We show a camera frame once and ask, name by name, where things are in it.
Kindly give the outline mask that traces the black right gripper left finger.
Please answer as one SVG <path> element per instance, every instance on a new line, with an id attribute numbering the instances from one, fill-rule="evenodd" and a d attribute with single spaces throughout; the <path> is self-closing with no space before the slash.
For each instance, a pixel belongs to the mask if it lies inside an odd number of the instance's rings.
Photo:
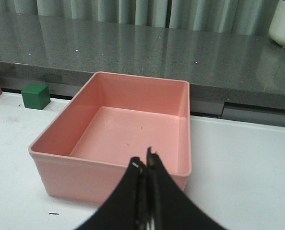
<path id="1" fill-rule="evenodd" d="M 145 230 L 146 171 L 138 157 L 129 165 L 111 195 L 78 230 Z"/>

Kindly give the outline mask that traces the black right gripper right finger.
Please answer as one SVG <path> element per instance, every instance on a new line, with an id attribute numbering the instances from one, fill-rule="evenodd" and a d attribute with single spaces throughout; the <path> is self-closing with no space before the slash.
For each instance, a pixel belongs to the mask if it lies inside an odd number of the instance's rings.
<path id="1" fill-rule="evenodd" d="M 147 149 L 147 201 L 155 230 L 223 230 L 178 187 L 160 157 Z"/>

